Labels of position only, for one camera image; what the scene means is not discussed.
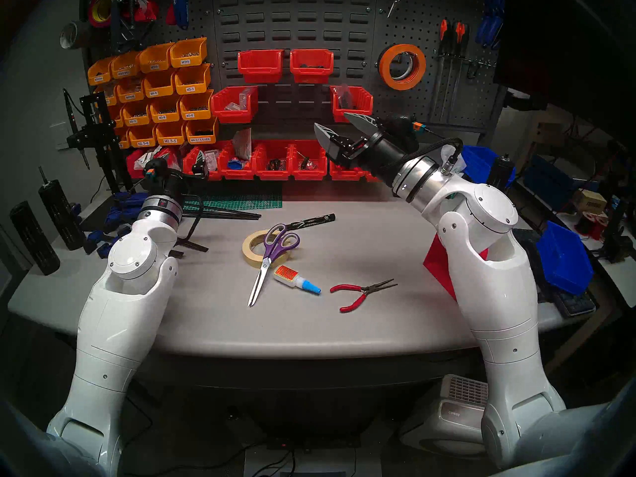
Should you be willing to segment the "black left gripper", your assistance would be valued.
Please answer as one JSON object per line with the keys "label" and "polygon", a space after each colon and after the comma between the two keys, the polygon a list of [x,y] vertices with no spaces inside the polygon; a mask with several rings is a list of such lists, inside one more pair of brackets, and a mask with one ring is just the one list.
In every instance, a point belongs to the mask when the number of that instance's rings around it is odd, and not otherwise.
{"label": "black left gripper", "polygon": [[[150,154],[143,154],[134,162],[134,170],[144,170],[150,161]],[[183,197],[189,191],[192,181],[206,181],[208,164],[204,151],[193,151],[193,174],[186,174],[173,168],[158,169],[158,194],[163,197]]]}

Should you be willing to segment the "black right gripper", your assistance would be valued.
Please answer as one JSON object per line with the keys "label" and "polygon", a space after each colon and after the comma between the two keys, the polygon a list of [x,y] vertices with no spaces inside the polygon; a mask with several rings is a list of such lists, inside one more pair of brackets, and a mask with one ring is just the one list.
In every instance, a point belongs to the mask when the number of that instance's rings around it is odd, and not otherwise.
{"label": "black right gripper", "polygon": [[385,166],[396,163],[406,154],[419,149],[415,135],[396,136],[384,133],[382,126],[370,115],[345,113],[344,116],[367,137],[349,139],[315,123],[316,140],[325,150],[327,158],[337,166],[357,167],[384,181]]}

